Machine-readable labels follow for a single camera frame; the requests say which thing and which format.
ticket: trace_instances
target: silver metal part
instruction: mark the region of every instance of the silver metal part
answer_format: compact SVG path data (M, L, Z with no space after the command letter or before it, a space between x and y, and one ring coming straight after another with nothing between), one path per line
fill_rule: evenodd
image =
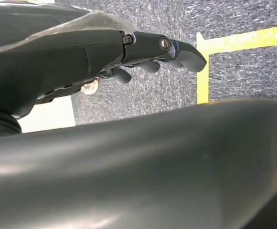
M87 83L81 87L81 92L83 94L94 94L95 93L99 86L98 79L94 80L92 83Z
M161 49L167 51L170 49L170 42L167 37L162 37L160 40L160 46L161 47Z
M176 48L171 41L170 41L170 49L163 55L157 57L157 59L163 62L167 62L167 61L169 62L174 60L175 57L176 57Z
M123 37L123 44L131 44L133 39L130 35L126 35Z

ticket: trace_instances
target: bolt head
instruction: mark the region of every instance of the bolt head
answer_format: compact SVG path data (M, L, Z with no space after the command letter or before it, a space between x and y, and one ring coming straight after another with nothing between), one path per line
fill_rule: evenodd
M161 49L163 49L164 51L168 51L170 47L170 42L166 37L162 37L160 40L160 46L161 47Z
M131 44L132 43L132 39L129 35L126 35L123 37L123 44Z
M83 94L94 94L99 86L98 79L94 80L92 83L87 83L81 87L81 92Z

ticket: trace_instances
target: robotic hand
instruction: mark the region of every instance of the robotic hand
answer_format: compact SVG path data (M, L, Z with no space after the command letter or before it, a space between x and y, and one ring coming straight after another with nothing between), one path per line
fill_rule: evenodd
M64 18L61 23L84 13L82 9L57 5L41 5L35 10L34 4L27 2L10 2L8 6L0 6L0 26L2 17L8 15L10 21L19 23L14 15L20 14L21 23L30 22L17 31L10 29L8 23L2 31L8 34L59 25L44 19L45 15ZM44 20L42 26L39 15ZM161 62L195 73L207 63L190 44L161 34L106 28L52 32L0 52L0 111L20 118L29 114L34 104L73 94L95 80L114 78L121 83L129 82L132 76L121 67L139 67L155 73Z

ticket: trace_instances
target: yellow tape line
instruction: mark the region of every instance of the yellow tape line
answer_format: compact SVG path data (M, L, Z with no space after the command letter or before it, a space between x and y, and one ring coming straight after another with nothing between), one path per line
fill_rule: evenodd
M207 62L209 62L210 55L215 53L234 52L275 45L277 45L277 27L209 40L204 39L200 32L197 33L197 48ZM203 71L197 73L197 77L197 103L207 103L209 64Z

